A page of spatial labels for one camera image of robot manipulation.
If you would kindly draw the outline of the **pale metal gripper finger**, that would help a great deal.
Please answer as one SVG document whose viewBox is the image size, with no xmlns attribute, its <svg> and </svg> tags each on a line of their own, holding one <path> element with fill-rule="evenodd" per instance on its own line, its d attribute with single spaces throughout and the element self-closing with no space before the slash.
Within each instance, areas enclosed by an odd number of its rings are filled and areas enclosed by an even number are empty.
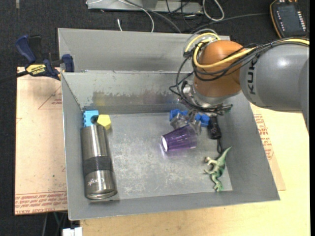
<svg viewBox="0 0 315 236">
<path fill-rule="evenodd" d="M 201 127 L 201 121 L 200 120 L 196 120 L 195 118 L 190 118 L 189 125 L 195 131 L 196 135 L 201 134 L 202 127 Z"/>
<path fill-rule="evenodd" d="M 189 119 L 187 116 L 182 114 L 177 114 L 172 120 L 170 121 L 170 125 L 176 130 L 182 127 L 187 126 L 189 123 Z"/>
</svg>

